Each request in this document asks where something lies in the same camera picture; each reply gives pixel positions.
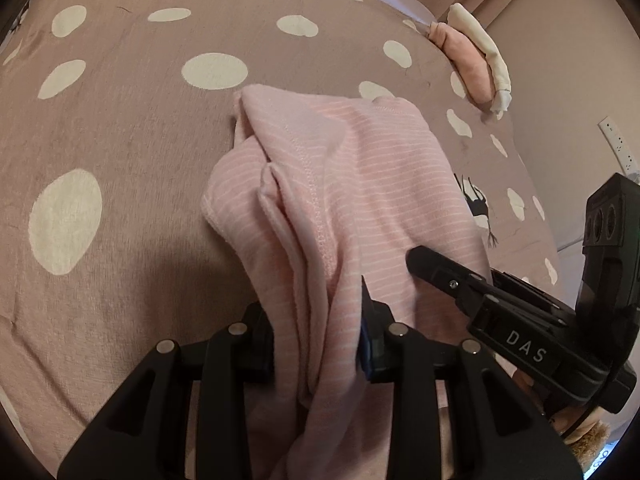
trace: bed sheet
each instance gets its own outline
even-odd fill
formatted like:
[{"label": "bed sheet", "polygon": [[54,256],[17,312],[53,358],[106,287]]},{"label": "bed sheet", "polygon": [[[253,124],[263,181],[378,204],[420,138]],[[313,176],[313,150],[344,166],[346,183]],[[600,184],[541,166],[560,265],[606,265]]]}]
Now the bed sheet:
[{"label": "bed sheet", "polygon": [[378,0],[31,0],[0,56],[0,400],[52,472],[162,338],[207,338],[254,294],[200,199],[234,89],[415,104],[494,267],[557,295],[544,211],[500,121]]}]

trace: pink striped cloth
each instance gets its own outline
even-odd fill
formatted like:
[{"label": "pink striped cloth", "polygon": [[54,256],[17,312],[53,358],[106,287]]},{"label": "pink striped cloth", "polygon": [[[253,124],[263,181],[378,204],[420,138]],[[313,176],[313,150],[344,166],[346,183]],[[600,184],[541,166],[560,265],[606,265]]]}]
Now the pink striped cloth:
[{"label": "pink striped cloth", "polygon": [[384,478],[392,390],[356,366],[361,280],[396,320],[458,343],[466,319],[406,270],[423,244],[484,276],[486,253],[418,109],[252,85],[202,208],[273,325],[275,385],[247,393],[254,478]]}]

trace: rolled towel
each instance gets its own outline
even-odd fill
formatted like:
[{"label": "rolled towel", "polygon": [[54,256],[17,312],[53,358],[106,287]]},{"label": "rolled towel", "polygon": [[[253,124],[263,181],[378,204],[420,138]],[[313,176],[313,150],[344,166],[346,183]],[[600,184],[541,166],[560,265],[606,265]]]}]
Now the rolled towel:
[{"label": "rolled towel", "polygon": [[452,60],[466,90],[478,105],[494,100],[495,86],[491,68],[484,55],[462,32],[446,23],[431,23],[429,40]]},{"label": "rolled towel", "polygon": [[491,110],[500,118],[511,103],[511,79],[507,64],[504,62],[495,41],[462,4],[453,4],[449,7],[447,23],[473,41],[484,54],[485,61],[491,67],[495,86]]}]

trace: metal rivet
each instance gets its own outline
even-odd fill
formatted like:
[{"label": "metal rivet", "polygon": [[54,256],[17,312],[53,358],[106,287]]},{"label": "metal rivet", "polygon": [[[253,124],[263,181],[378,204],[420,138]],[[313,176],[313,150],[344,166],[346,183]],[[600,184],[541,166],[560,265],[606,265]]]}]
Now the metal rivet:
[{"label": "metal rivet", "polygon": [[158,352],[160,352],[161,354],[168,354],[174,348],[175,343],[170,339],[162,339],[162,341],[156,345],[156,350],[158,350]]},{"label": "metal rivet", "polygon": [[233,323],[229,325],[229,333],[231,335],[242,335],[246,332],[247,325],[244,323]]},{"label": "metal rivet", "polygon": [[465,339],[462,342],[462,349],[465,352],[469,352],[470,354],[477,354],[479,351],[481,351],[482,347],[480,346],[480,343],[478,341],[476,341],[475,339]]},{"label": "metal rivet", "polygon": [[389,332],[398,337],[402,337],[409,332],[409,327],[404,323],[392,323],[389,325]]}]

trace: power strip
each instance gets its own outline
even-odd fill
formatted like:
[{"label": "power strip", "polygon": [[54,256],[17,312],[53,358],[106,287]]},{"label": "power strip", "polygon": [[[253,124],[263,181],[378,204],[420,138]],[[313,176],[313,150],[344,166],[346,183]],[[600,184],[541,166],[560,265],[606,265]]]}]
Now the power strip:
[{"label": "power strip", "polygon": [[616,123],[610,117],[605,117],[598,123],[598,127],[607,137],[609,145],[620,163],[623,174],[634,182],[640,183],[640,168],[628,144],[620,134]]}]

